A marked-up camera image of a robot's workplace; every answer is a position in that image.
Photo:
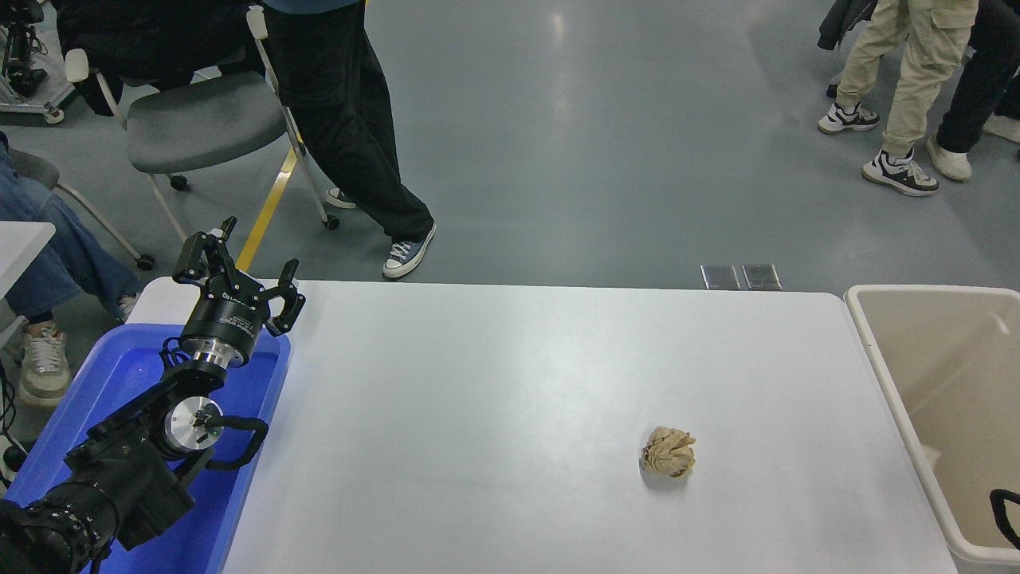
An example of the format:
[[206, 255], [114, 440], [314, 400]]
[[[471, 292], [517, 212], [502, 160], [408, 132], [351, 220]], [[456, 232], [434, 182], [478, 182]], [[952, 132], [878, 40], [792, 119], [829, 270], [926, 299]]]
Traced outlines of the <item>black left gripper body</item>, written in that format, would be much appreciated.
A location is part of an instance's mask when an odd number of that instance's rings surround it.
[[267, 304], [222, 289], [201, 286], [199, 301], [183, 326], [181, 349], [194, 360], [248, 362], [267, 319]]

